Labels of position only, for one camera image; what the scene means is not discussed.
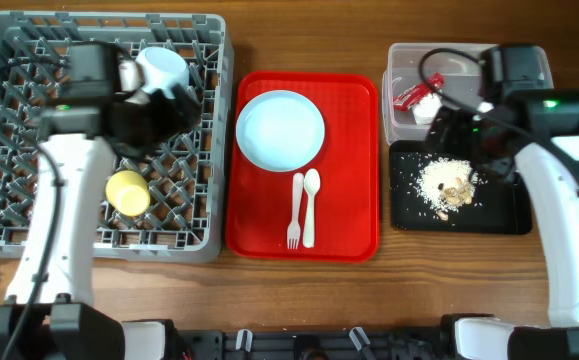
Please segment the light blue bowl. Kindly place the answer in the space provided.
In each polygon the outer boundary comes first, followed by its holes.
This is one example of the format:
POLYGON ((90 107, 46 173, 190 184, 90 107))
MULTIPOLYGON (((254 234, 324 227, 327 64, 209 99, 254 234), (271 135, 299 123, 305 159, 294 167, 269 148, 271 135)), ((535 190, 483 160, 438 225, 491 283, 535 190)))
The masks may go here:
POLYGON ((142 90, 153 93, 161 90, 169 99, 174 99, 173 89, 189 86, 189 66, 178 53, 161 47, 147 47, 136 58, 144 75, 142 90))

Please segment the red sauce packet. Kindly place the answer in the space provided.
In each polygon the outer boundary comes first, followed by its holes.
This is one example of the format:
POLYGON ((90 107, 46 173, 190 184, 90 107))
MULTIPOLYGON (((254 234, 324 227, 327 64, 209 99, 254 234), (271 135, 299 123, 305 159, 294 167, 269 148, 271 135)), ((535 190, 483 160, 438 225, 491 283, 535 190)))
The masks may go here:
MULTIPOLYGON (((445 78, 440 73, 433 74, 428 81, 436 89, 441 89, 445 85, 445 78)), ((393 99, 393 107, 398 111, 408 111, 431 93, 430 88, 424 83, 411 86, 393 99)))

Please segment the white plastic spoon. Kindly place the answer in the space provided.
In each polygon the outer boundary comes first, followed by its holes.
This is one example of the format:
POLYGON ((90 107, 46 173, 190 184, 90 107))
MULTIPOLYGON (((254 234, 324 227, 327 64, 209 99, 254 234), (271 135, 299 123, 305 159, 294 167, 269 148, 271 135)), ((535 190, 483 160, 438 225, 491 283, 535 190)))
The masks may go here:
POLYGON ((316 169, 307 171, 304 179, 304 190, 307 194, 307 206, 303 230, 303 246, 315 246, 315 196, 321 187, 320 174, 316 169))

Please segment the white napkin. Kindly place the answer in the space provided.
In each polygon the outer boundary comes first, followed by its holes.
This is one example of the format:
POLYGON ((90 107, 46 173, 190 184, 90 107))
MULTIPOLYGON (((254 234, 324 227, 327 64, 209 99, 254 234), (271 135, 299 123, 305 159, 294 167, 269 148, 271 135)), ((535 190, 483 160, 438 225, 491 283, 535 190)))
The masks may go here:
POLYGON ((418 125, 430 124, 441 106, 441 98, 437 94, 427 94, 411 107, 415 123, 418 125))

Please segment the white plastic fork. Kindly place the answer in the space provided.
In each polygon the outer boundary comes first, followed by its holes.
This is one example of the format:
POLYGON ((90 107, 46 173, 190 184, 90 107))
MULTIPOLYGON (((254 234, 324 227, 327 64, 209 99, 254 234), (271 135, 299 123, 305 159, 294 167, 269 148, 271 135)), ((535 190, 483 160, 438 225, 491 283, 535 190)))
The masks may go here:
POLYGON ((291 221, 287 228, 287 248, 289 250, 296 250, 300 243, 301 228, 299 224, 299 213, 303 186, 304 175, 302 173, 295 173, 292 180, 291 221))

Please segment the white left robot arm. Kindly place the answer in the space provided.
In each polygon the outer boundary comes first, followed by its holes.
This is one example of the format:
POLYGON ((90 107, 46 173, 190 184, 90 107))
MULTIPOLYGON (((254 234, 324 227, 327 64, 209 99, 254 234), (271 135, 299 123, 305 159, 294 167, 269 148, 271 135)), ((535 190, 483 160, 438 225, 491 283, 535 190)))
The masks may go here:
POLYGON ((141 160, 200 121, 177 52, 136 56, 75 44, 62 95, 37 119, 37 191, 18 269, 0 304, 0 359, 187 359, 170 320, 120 322, 93 305, 92 261, 104 188, 117 157, 141 160))

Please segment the yellow plastic cup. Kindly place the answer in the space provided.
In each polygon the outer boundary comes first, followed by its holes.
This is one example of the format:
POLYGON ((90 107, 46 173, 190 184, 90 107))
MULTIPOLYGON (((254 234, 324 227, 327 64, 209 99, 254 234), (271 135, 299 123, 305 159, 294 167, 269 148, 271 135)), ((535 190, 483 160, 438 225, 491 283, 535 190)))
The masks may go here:
POLYGON ((113 174, 105 187, 107 201, 122 215, 136 217, 143 214, 151 203, 148 184, 144 177, 131 170, 113 174))

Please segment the rice and peanut shells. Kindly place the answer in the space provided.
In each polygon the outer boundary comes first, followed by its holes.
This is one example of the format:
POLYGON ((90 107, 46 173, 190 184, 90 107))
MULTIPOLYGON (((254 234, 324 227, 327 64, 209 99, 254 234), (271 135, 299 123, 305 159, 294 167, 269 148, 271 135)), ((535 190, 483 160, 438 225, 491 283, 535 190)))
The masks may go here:
POLYGON ((467 160, 425 155, 410 185, 431 217, 443 222, 463 208, 475 206, 476 193, 485 180, 467 160))

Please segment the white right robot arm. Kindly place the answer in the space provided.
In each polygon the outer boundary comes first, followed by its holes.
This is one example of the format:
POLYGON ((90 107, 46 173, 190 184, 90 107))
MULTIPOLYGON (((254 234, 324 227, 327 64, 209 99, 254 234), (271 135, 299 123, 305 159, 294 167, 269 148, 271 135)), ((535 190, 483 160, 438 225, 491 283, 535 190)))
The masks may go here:
POLYGON ((532 202, 549 281, 549 325, 490 315, 447 315, 450 353, 462 359, 579 359, 579 90, 549 89, 533 45, 505 44, 476 57, 481 111, 444 97, 426 147, 507 178, 532 202))

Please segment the large light blue plate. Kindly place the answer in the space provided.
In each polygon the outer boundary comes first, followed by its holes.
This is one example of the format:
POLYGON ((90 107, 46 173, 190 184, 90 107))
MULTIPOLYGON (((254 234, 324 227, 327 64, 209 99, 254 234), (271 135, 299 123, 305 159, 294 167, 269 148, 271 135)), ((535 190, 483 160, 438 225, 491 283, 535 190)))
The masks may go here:
POLYGON ((247 160, 270 172, 297 170, 315 159, 325 140, 325 121, 306 96, 289 90, 250 100, 236 121, 236 143, 247 160))

